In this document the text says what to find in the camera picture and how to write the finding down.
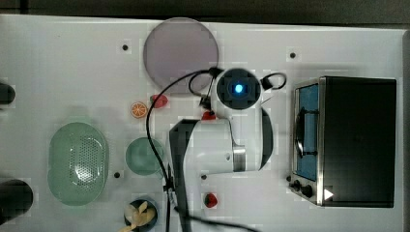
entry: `white table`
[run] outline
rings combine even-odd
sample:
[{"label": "white table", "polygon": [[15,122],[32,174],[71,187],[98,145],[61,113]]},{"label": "white table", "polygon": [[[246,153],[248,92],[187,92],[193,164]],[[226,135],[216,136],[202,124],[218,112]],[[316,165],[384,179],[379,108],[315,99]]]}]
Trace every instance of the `white table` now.
[{"label": "white table", "polygon": [[[23,217],[0,231],[116,231],[123,207],[149,194],[163,208],[161,180],[139,177],[125,165],[128,144],[145,136],[144,120],[130,105],[159,89],[147,78],[142,47],[159,21],[0,15],[0,78],[14,85],[16,99],[0,113],[0,181],[18,178],[35,192]],[[275,128],[275,149],[264,170],[209,176],[203,191],[217,194],[212,218],[256,224],[262,231],[402,231],[402,35],[401,30],[205,23],[220,46],[222,68],[244,67],[258,76],[282,71],[286,87],[264,103]],[[130,49],[123,51],[127,44]],[[297,54],[295,59],[289,53]],[[317,208],[291,193],[290,97],[296,82],[323,74],[395,77],[398,83],[395,207]],[[154,136],[162,144],[182,118],[198,118],[194,97],[170,97],[156,110]],[[48,144],[69,121],[88,116],[109,142],[109,178],[100,197],[85,207],[61,204],[46,182]],[[113,173],[119,171],[119,179]],[[163,231],[163,215],[155,231]],[[178,218],[172,219],[177,231]]]}]

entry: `green colander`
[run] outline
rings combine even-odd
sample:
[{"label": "green colander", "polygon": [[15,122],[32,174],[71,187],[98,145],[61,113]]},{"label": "green colander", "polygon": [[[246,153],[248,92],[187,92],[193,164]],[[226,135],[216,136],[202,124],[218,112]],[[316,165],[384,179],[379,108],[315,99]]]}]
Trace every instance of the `green colander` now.
[{"label": "green colander", "polygon": [[51,139],[48,186],[69,206],[82,206],[102,192],[108,174],[108,148],[103,135],[84,123],[70,123]]}]

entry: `green bowl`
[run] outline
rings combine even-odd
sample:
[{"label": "green bowl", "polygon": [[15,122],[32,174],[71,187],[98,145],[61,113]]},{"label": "green bowl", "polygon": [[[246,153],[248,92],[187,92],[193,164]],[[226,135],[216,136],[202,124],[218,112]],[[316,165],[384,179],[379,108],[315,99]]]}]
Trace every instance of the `green bowl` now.
[{"label": "green bowl", "polygon": [[[161,144],[155,139],[152,141],[161,159],[163,159]],[[155,174],[161,168],[147,137],[137,138],[130,144],[126,152],[126,163],[133,173],[141,176]]]},{"label": "green bowl", "polygon": [[108,174],[108,147],[103,135],[84,123],[70,123],[51,139],[48,186],[69,206],[82,206],[103,191]]}]

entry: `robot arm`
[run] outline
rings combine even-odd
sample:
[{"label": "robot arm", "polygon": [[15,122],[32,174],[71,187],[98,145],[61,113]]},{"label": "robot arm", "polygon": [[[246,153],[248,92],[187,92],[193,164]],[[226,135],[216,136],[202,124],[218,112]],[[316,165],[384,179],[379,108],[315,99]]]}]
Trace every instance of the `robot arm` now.
[{"label": "robot arm", "polygon": [[201,231],[197,226],[203,226],[187,217],[204,217],[202,175],[259,170],[273,150],[259,80],[246,70],[232,69],[220,73],[214,83],[211,106],[219,119],[183,120],[169,133],[168,154],[184,232]]}]

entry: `toaster oven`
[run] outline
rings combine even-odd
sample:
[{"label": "toaster oven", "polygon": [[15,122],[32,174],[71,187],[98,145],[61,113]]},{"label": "toaster oven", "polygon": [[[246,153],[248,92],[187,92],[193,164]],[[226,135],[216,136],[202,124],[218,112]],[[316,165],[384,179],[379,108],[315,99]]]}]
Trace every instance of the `toaster oven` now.
[{"label": "toaster oven", "polygon": [[394,79],[323,76],[294,89],[290,189],[318,206],[394,206]]}]

